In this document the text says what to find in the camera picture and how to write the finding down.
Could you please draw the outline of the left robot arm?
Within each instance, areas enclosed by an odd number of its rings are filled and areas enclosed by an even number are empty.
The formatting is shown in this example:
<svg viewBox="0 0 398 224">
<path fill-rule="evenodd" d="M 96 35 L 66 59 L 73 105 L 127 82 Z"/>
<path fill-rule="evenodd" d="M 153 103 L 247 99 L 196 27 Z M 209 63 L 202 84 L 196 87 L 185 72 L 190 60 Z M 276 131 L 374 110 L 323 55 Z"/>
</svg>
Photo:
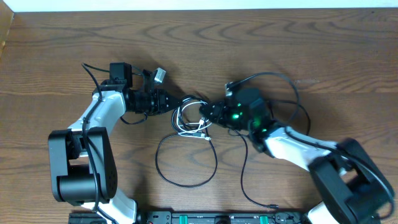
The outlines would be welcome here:
<svg viewBox="0 0 398 224">
<path fill-rule="evenodd" d="M 118 187 L 109 136 L 127 112 L 146 118 L 181 106 L 164 89 L 166 71 L 111 63 L 109 77 L 95 82 L 92 101 L 67 129 L 48 136 L 50 180 L 56 201 L 90 209 L 106 223 L 139 223 L 137 203 Z"/>
</svg>

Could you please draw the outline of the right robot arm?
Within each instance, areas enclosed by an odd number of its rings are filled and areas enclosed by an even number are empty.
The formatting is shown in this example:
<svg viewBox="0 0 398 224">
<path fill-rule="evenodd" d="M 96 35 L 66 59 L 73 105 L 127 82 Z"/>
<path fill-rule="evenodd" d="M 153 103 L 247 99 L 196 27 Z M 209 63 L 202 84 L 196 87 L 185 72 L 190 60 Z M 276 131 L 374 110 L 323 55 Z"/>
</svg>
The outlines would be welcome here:
<svg viewBox="0 0 398 224">
<path fill-rule="evenodd" d="M 296 132 L 273 117 L 257 89 L 243 89 L 200 107 L 212 123 L 245 130 L 253 146 L 308 171 L 322 201 L 307 214 L 309 223 L 379 223 L 377 211 L 394 203 L 394 190 L 354 139 L 323 141 Z"/>
</svg>

